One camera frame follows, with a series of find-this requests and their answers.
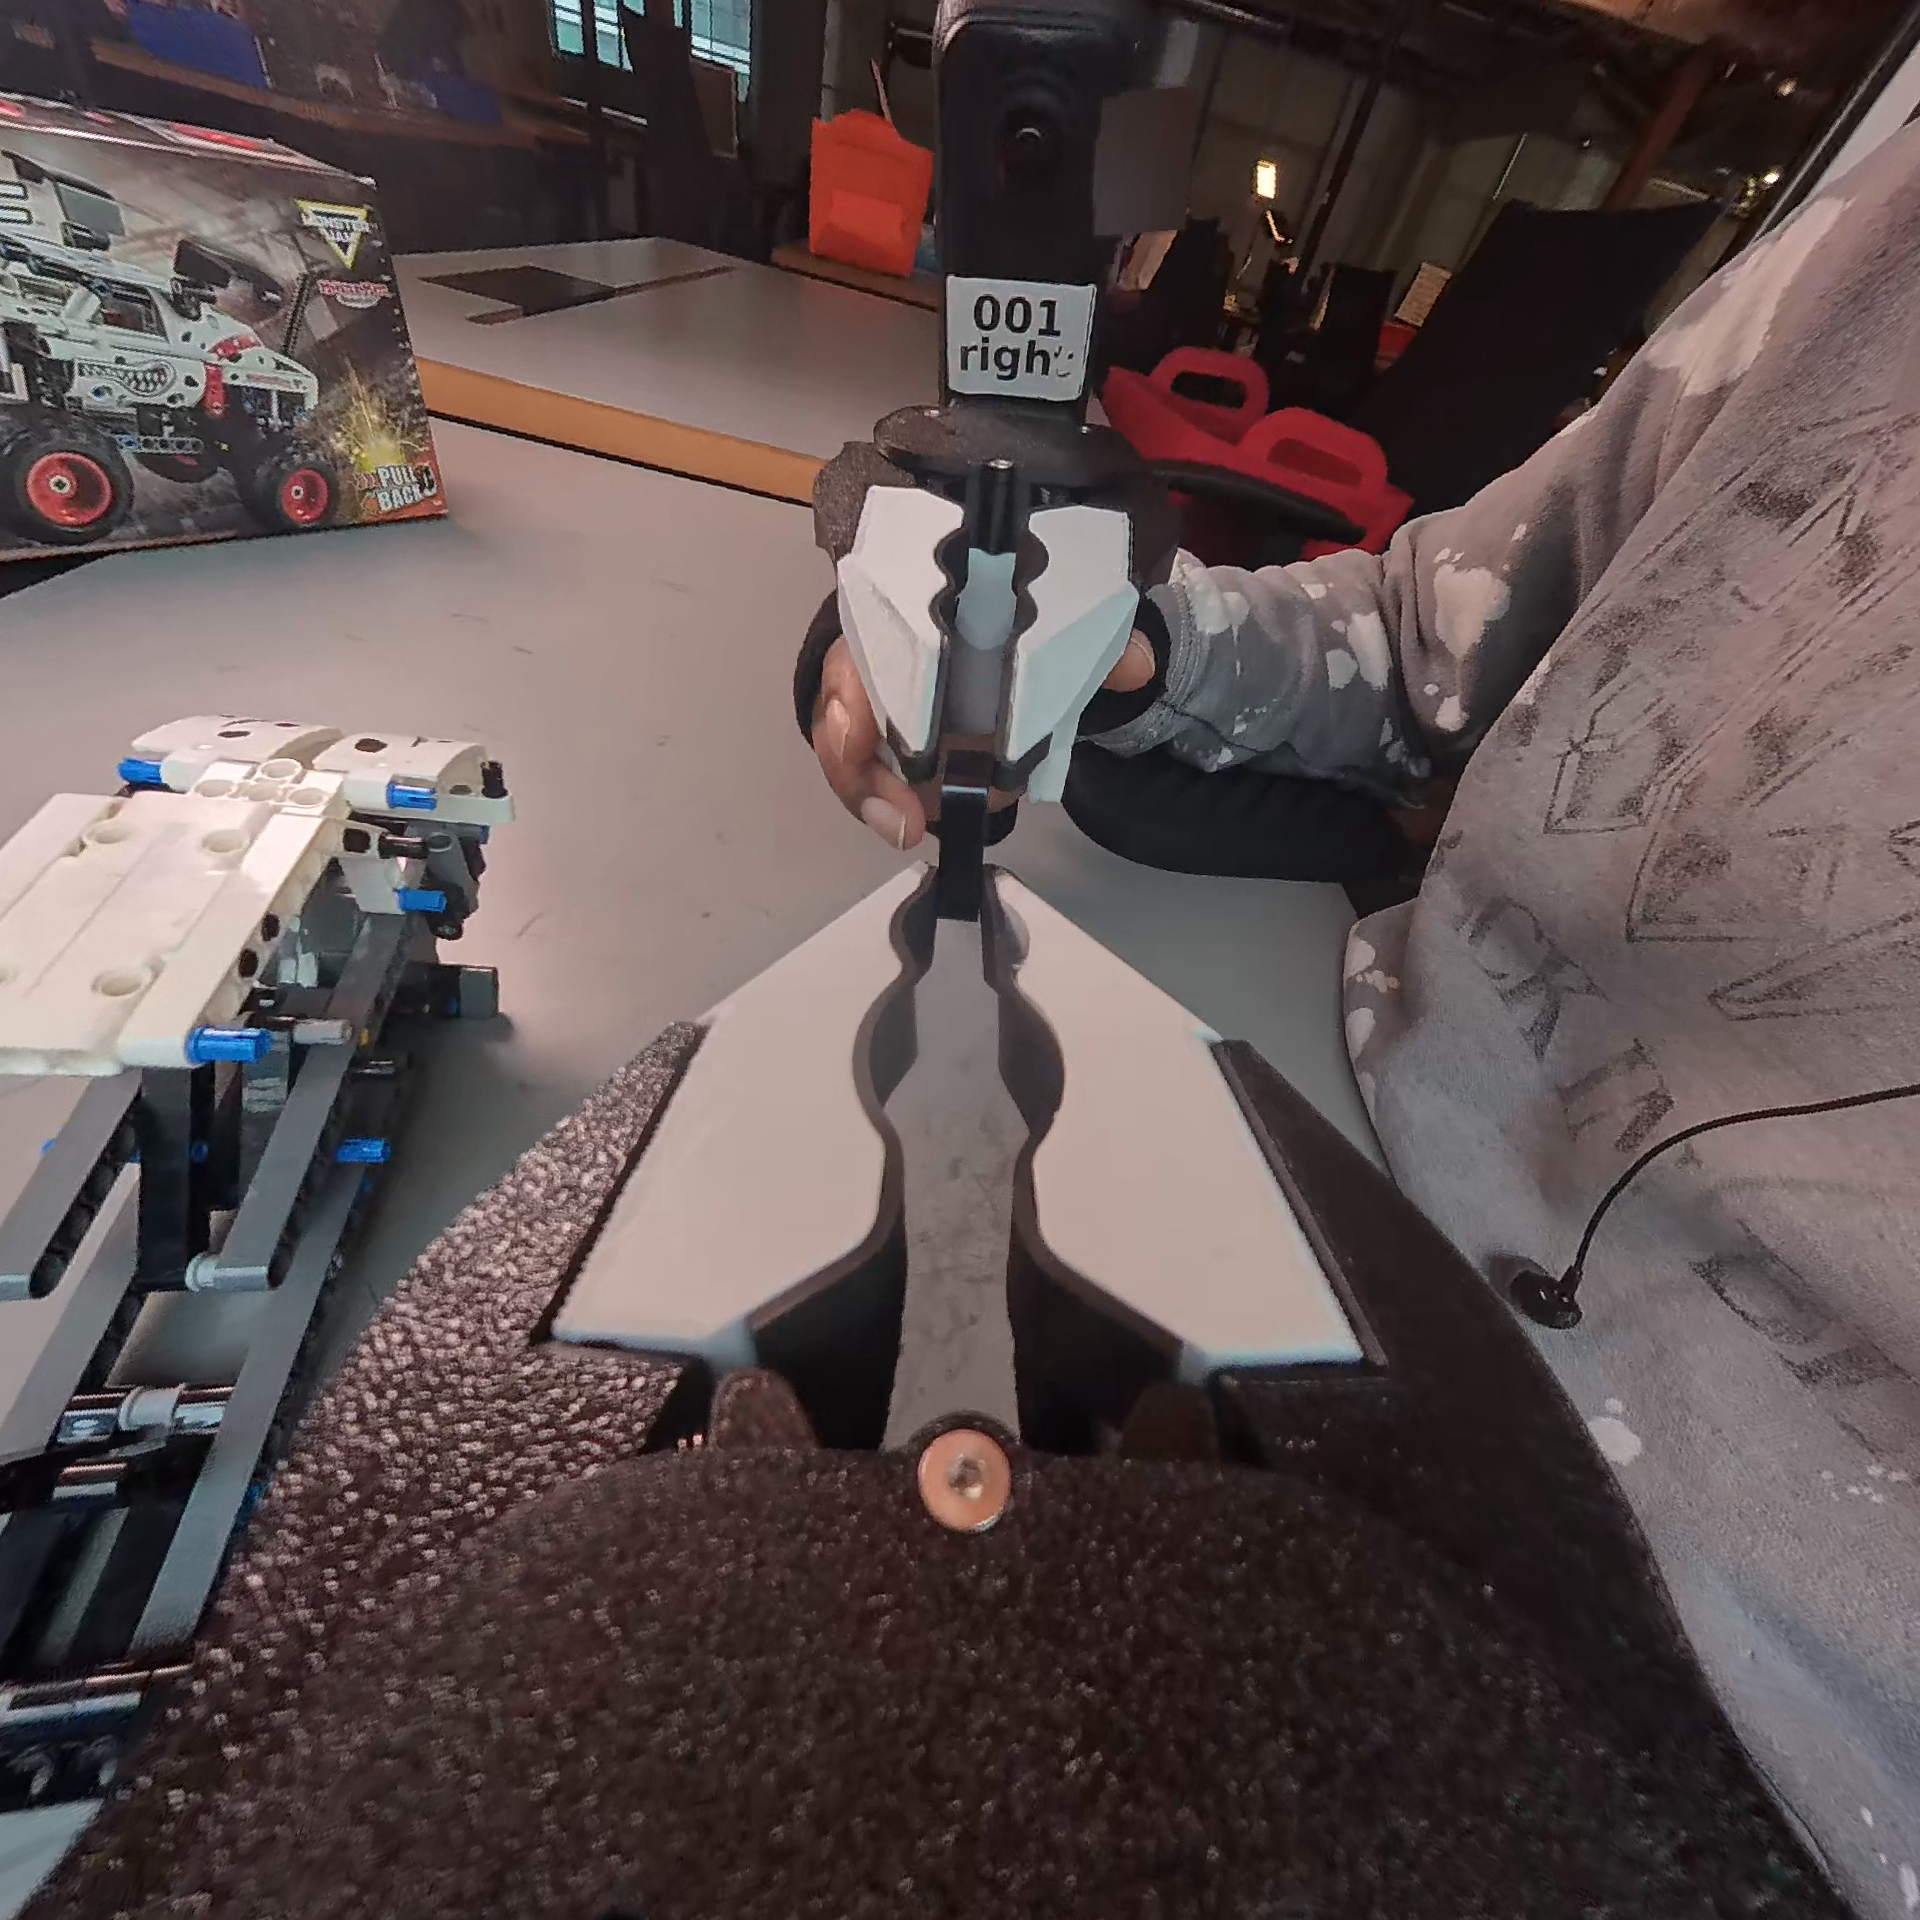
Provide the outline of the orange plastic crate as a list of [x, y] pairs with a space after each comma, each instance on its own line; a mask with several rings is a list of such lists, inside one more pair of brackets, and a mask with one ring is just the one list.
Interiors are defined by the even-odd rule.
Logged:
[[907, 276], [932, 209], [933, 151], [874, 111], [816, 117], [807, 156], [807, 252], [837, 267]]

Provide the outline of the white toy truck model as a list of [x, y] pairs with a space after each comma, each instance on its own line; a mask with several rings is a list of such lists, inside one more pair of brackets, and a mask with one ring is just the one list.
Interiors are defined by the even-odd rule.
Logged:
[[501, 761], [189, 716], [5, 845], [5, 1836], [76, 1833], [189, 1664], [317, 1384]]

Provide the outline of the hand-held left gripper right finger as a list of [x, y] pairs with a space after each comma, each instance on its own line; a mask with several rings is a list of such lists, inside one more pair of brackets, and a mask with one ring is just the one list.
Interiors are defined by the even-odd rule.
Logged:
[[980, 937], [1028, 1124], [1007, 1286], [1020, 1377], [1364, 1368], [1222, 1035], [999, 867]]

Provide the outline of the person's right hand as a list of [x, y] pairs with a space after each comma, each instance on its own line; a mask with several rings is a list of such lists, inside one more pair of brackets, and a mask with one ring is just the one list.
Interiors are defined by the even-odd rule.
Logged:
[[[1165, 630], [1143, 616], [1117, 665], [1080, 712], [1078, 731], [1114, 731], [1148, 712], [1162, 693]], [[881, 757], [881, 731], [846, 637], [830, 619], [807, 637], [798, 676], [798, 699], [809, 699], [803, 735], [830, 780], [834, 798], [868, 827], [884, 845], [907, 853], [922, 845], [942, 801], [932, 783], [910, 788]]]

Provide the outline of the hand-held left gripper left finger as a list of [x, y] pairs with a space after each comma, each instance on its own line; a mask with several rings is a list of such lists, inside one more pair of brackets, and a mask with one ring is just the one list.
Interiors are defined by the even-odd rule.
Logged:
[[700, 1019], [552, 1335], [706, 1366], [893, 1366], [933, 873], [907, 864]]

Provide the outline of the red plastic tote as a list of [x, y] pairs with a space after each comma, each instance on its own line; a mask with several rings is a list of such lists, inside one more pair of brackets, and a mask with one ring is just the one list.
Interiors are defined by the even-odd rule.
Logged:
[[1234, 466], [1240, 440], [1270, 412], [1270, 381], [1250, 355], [1184, 346], [1149, 372], [1111, 365], [1101, 404], [1149, 463]]
[[1381, 556], [1412, 514], [1412, 494], [1396, 488], [1381, 445], [1310, 407], [1277, 407], [1250, 424], [1234, 445], [1234, 470], [1331, 508], [1346, 526], [1316, 534], [1284, 520], [1261, 544], [1263, 566], [1350, 548]]

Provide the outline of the toy set cardboard box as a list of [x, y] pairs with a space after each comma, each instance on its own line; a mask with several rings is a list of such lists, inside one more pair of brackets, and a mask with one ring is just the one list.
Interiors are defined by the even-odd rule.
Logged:
[[5, 96], [5, 566], [443, 515], [372, 181]]

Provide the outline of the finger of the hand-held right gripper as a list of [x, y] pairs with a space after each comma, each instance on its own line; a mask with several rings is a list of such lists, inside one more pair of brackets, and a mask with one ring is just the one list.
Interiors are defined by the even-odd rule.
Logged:
[[946, 630], [954, 597], [945, 548], [965, 508], [919, 488], [874, 488], [860, 508], [852, 548], [837, 560], [837, 606], [881, 748], [903, 780], [933, 788], [945, 775]]
[[1041, 560], [1016, 593], [1004, 654], [996, 780], [1057, 803], [1078, 725], [1136, 624], [1132, 526], [1122, 508], [1070, 503], [1034, 514], [1028, 534]]

